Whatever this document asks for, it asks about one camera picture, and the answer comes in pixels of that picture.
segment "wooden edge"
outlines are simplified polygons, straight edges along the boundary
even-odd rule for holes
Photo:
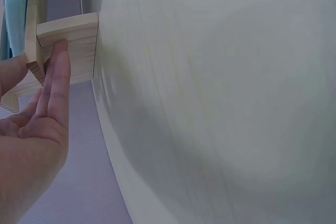
[[[65,34],[74,30],[94,28],[98,26],[98,14],[87,13],[77,16],[53,20],[37,25],[37,38]]]
[[[18,113],[20,111],[18,98],[11,92],[7,92],[2,96],[0,107],[13,113]]]
[[[38,24],[46,21],[47,0],[28,0],[26,13],[25,53],[27,67],[38,82],[43,85],[45,79],[44,59],[36,36]]]

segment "palm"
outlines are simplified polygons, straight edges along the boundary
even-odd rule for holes
[[[70,60],[65,51],[66,41],[55,45],[43,89],[21,113],[0,120],[0,223],[17,221],[49,187],[66,160]],[[0,94],[27,72],[18,61],[4,63],[13,69],[5,66],[0,71]]]

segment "wooden block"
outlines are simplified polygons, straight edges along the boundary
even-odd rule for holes
[[[38,24],[36,30],[38,38],[38,47],[36,48],[40,50],[43,64],[50,58],[53,44],[66,39],[69,41],[68,51],[71,62],[70,83],[92,80],[98,32],[97,13]],[[36,80],[36,76],[39,77],[37,72],[35,74],[29,72],[25,79],[11,90],[12,94],[22,96],[38,90],[41,86]]]
[[[20,111],[18,98],[11,92],[7,92],[1,97],[0,107],[13,113],[17,113]]]
[[[28,59],[27,67],[41,85],[43,85],[45,78],[44,59],[36,36],[36,26],[45,22],[46,17],[47,0],[28,0],[25,35],[25,53]]]
[[[25,53],[27,76],[3,98],[1,106],[18,112],[17,97],[34,93],[44,84],[44,63],[50,58],[54,43],[69,41],[70,83],[93,78],[98,33],[98,14],[89,13],[46,22],[47,0],[28,0]]]
[[[88,13],[46,22],[39,24],[36,30],[37,38],[42,47],[52,46],[55,42],[62,39],[73,41],[96,37],[98,14]]]

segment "white wall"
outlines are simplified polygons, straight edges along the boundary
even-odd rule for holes
[[[336,0],[91,0],[134,223],[334,223]]]

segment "light wood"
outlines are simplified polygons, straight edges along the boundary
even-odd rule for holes
[[[46,21],[47,0],[28,0],[26,14],[25,53],[27,67],[38,82],[43,85],[45,78],[44,58],[36,36],[36,26]]]
[[[1,97],[0,107],[13,113],[20,111],[18,98],[12,92],[7,92]]]
[[[46,22],[47,0],[28,0],[26,16],[25,53],[27,76],[4,99],[3,106],[14,106],[17,97],[38,90],[44,83],[44,63],[50,58],[52,46],[59,40],[69,41],[71,84],[91,80],[95,65],[98,14],[90,13]]]
[[[37,38],[40,45],[46,47],[62,39],[73,41],[96,37],[97,29],[98,14],[88,13],[40,24],[37,26]]]
[[[43,63],[50,58],[53,44],[66,39],[69,41],[71,84],[91,80],[95,64],[98,24],[98,14],[90,13],[37,25],[38,48]],[[29,72],[11,92],[22,96],[31,94],[39,88],[40,84]]]

